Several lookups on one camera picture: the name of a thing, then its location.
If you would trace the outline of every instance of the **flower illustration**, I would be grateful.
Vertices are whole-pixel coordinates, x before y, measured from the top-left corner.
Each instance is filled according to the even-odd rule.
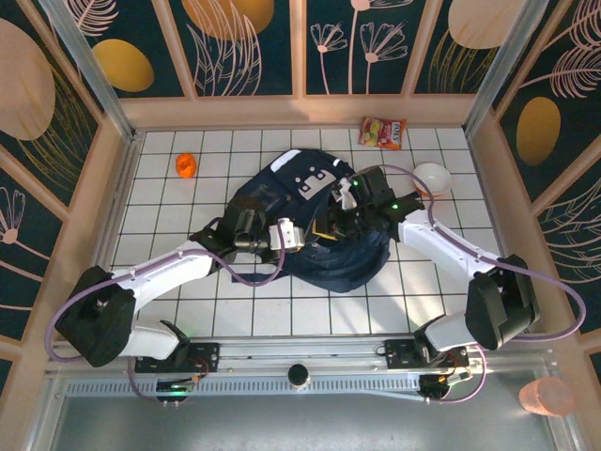
[[[353,50],[355,48],[355,30],[357,29],[357,17],[360,11],[368,9],[386,9],[405,7],[413,3],[413,0],[350,0],[350,5],[355,9],[353,22],[350,26],[350,50],[348,52],[348,94],[353,93]]]
[[[326,67],[323,62],[323,54],[345,49],[348,46],[348,41],[343,39],[344,35],[339,23],[336,25],[328,23],[327,25],[324,25],[323,28],[319,23],[311,25],[311,37],[319,52],[321,76],[323,77],[323,85],[326,87],[326,94],[330,94],[330,88],[328,87],[328,80],[326,78]]]
[[[12,202],[8,190],[0,187],[0,242],[14,244],[19,236],[19,226],[25,212],[25,194],[15,190]]]
[[[373,23],[361,25],[361,44],[367,61],[366,94],[369,94],[369,74],[372,64],[407,56],[408,47],[402,45],[405,40],[403,25],[403,23],[398,25],[383,23],[376,33],[374,33]]]

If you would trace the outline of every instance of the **orange ball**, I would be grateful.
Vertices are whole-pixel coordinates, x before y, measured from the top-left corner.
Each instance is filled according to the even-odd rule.
[[[177,157],[176,170],[180,177],[189,179],[196,174],[196,159],[191,153],[182,153]]]

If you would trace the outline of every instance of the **cable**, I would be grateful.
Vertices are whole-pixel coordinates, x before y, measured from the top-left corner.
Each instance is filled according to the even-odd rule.
[[[53,345],[52,345],[53,328],[56,325],[56,323],[58,322],[58,320],[63,316],[63,314],[67,310],[69,310],[75,303],[78,303],[83,298],[85,298],[86,296],[89,296],[92,293],[95,293],[95,292],[97,292],[103,288],[109,287],[111,285],[118,284],[118,283],[124,282],[126,280],[130,280],[132,277],[142,277],[142,276],[148,274],[149,272],[156,271],[156,270],[172,263],[173,261],[180,260],[184,257],[209,256],[212,259],[214,259],[217,263],[222,265],[224,269],[226,269],[228,272],[230,272],[232,274],[232,276],[236,280],[241,282],[242,284],[244,284],[248,287],[263,287],[264,285],[266,285],[269,282],[271,282],[272,280],[274,280],[277,277],[278,273],[284,267],[284,262],[285,262],[284,233],[282,232],[282,228],[280,226],[279,221],[276,226],[277,226],[277,230],[278,230],[278,237],[280,239],[281,252],[280,252],[280,257],[278,259],[278,264],[275,268],[275,271],[267,279],[265,279],[261,282],[256,282],[256,283],[248,282],[242,276],[238,275],[222,258],[218,257],[217,255],[213,254],[210,251],[201,250],[201,249],[192,249],[192,250],[182,251],[177,254],[173,254],[172,256],[157,260],[146,266],[142,266],[141,268],[134,267],[133,268],[134,274],[127,273],[122,276],[116,277],[114,279],[110,279],[105,282],[101,282],[90,288],[86,288],[85,290],[77,293],[75,296],[70,298],[61,308],[58,309],[58,311],[54,314],[52,320],[50,321],[50,324],[48,324],[48,328],[46,329],[46,334],[44,336],[44,348],[46,349],[46,352],[48,353],[48,355],[50,356],[51,359],[53,359],[57,362],[61,362],[61,363],[77,362],[79,360],[82,360],[84,357],[81,355],[78,355],[76,357],[61,357],[60,355],[56,354],[56,352],[54,352],[54,350],[53,350]]]
[[[378,167],[378,166],[379,167],[389,167],[391,169],[395,169],[395,170],[401,172],[402,174],[410,176],[424,188],[424,190],[428,194],[428,197],[430,198],[430,205],[428,206],[428,221],[430,222],[430,225],[434,228],[434,230],[436,230],[436,232],[439,233],[439,235],[441,235],[442,238],[444,238],[446,241],[448,241],[455,247],[461,249],[463,252],[465,252],[469,256],[472,256],[472,257],[482,260],[484,263],[494,265],[494,266],[502,268],[506,271],[517,272],[519,274],[528,275],[529,277],[534,277],[534,278],[549,282],[550,284],[561,288],[567,294],[572,296],[574,298],[574,300],[576,301],[576,304],[578,305],[578,316],[577,316],[574,324],[572,324],[567,329],[557,332],[557,333],[554,333],[554,334],[522,334],[522,335],[516,336],[515,338],[513,338],[513,340],[519,341],[519,342],[531,342],[531,343],[532,342],[533,343],[541,343],[541,342],[547,342],[547,341],[552,341],[552,340],[558,340],[560,338],[565,338],[565,337],[569,336],[570,334],[573,334],[582,325],[582,323],[584,322],[584,319],[586,318],[586,304],[584,303],[584,300],[582,299],[582,297],[572,287],[565,284],[563,281],[556,279],[554,277],[550,277],[546,274],[542,274],[540,272],[536,272],[536,271],[529,270],[526,268],[520,268],[519,266],[510,265],[508,263],[503,263],[501,261],[493,260],[492,258],[488,258],[488,257],[479,255],[477,252],[471,250],[469,247],[464,245],[462,242],[456,240],[454,237],[450,236],[448,233],[446,233],[444,230],[442,230],[440,227],[438,227],[436,225],[436,220],[434,219],[434,212],[433,212],[434,211],[434,203],[435,203],[434,195],[432,194],[430,189],[427,187],[427,185],[419,177],[417,177],[415,174],[408,171],[407,169],[403,169],[402,167],[395,166],[393,164],[379,164],[377,166],[372,166],[372,167]]]
[[[482,350],[482,348],[480,348],[479,346],[474,346],[475,349],[478,351],[478,353],[480,354],[480,357],[482,358],[482,377],[480,378],[480,381],[478,382],[478,385],[476,385],[476,388],[473,389],[473,391],[468,394],[465,395],[464,397],[458,397],[457,399],[439,399],[437,402],[439,404],[459,404],[460,402],[465,402],[465,401],[469,401],[470,399],[472,399],[473,397],[475,397],[476,395],[478,395],[478,393],[480,392],[480,390],[482,390],[482,387],[485,386],[485,382],[486,382],[486,369],[487,369],[487,364],[486,364],[486,357],[485,357],[485,353]]]

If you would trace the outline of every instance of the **orange cup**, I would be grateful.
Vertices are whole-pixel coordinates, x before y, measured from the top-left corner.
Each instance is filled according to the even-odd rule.
[[[576,409],[570,387],[552,376],[524,385],[519,391],[519,402],[528,412],[546,416],[566,416]]]
[[[193,177],[196,167],[196,159],[191,153],[182,153],[176,159],[176,171],[184,179]]]

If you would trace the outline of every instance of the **white grid floor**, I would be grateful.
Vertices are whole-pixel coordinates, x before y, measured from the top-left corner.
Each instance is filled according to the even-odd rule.
[[[401,151],[360,146],[357,137],[353,129],[148,133],[113,267],[135,265],[182,244],[221,216],[226,201],[259,168],[290,148],[322,148],[355,170],[380,163],[406,169],[444,164],[453,175],[453,192],[437,202],[435,215],[466,239],[499,252],[461,129],[409,129]],[[184,152],[196,157],[197,178],[178,177],[175,159]],[[406,176],[389,175],[388,181],[397,195],[414,191]],[[391,241],[391,254],[372,281],[343,295],[291,277],[249,288],[218,272],[165,293],[139,316],[171,320],[194,337],[390,334],[412,332],[465,306],[467,287],[418,252]],[[240,255],[236,269],[269,273],[273,266]]]

